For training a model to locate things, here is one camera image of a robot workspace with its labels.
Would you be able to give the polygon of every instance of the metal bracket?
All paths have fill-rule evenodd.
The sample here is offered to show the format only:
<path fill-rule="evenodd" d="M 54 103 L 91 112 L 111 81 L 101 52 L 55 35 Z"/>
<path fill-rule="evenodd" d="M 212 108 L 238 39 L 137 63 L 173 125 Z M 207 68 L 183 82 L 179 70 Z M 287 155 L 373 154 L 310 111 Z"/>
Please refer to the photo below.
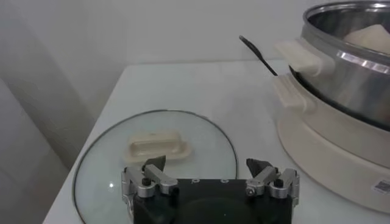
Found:
<path fill-rule="evenodd" d="M 265 167 L 257 176 L 246 181 L 246 194 L 250 197 L 263 195 L 264 187 L 277 178 L 277 169 L 272 166 Z"/>
<path fill-rule="evenodd" d="M 140 198 L 153 197 L 155 185 L 134 167 L 126 167 L 122 172 L 122 195 L 137 194 Z"/>
<path fill-rule="evenodd" d="M 147 178 L 152 179 L 159 185 L 162 194 L 171 195 L 173 190 L 177 188 L 178 181 L 175 178 L 167 176 L 153 164 L 145 166 L 144 174 Z"/>
<path fill-rule="evenodd" d="M 286 169 L 269 185 L 269 191 L 274 198 L 292 198 L 293 206 L 299 203 L 299 174 L 293 169 Z"/>

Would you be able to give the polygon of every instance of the screw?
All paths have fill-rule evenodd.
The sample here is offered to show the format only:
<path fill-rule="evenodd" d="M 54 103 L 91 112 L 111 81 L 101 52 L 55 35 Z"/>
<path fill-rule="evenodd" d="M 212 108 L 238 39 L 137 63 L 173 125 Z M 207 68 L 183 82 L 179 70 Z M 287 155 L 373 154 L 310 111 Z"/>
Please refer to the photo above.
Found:
<path fill-rule="evenodd" d="M 274 186 L 278 187 L 278 188 L 282 188 L 283 187 L 283 180 L 281 180 L 281 179 L 274 180 Z"/>
<path fill-rule="evenodd" d="M 248 196 L 254 196 L 256 194 L 256 190 L 252 187 L 247 187 L 245 191 Z"/>
<path fill-rule="evenodd" d="M 152 180 L 150 178 L 142 178 L 142 185 L 143 186 L 150 186 L 152 184 Z"/>

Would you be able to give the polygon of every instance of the white wall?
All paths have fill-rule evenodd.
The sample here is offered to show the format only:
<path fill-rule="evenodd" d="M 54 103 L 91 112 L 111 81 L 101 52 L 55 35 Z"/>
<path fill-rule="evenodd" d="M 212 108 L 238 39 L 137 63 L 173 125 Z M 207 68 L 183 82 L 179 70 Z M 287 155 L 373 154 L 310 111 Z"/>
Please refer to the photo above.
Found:
<path fill-rule="evenodd" d="M 70 166 L 129 63 L 266 58 L 327 0 L 3 0 L 0 71 Z"/>
<path fill-rule="evenodd" d="M 42 223 L 68 171 L 0 79 L 0 223 Z"/>

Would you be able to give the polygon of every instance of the food in pot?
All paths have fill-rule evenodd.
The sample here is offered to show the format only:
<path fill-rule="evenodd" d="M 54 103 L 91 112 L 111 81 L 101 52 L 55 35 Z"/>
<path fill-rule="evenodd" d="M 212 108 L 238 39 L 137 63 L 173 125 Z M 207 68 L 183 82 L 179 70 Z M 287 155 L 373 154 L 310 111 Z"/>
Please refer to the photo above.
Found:
<path fill-rule="evenodd" d="M 368 49 L 390 54 L 390 33 L 380 24 L 353 31 L 344 40 Z"/>

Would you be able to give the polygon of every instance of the label sticker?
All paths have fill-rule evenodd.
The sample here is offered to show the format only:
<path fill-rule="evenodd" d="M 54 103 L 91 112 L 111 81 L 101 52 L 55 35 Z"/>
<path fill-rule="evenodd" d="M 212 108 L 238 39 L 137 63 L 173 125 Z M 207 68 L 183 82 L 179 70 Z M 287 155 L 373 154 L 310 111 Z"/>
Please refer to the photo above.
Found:
<path fill-rule="evenodd" d="M 376 184 L 372 185 L 371 189 L 381 194 L 390 195 L 390 180 L 382 179 L 378 181 Z"/>

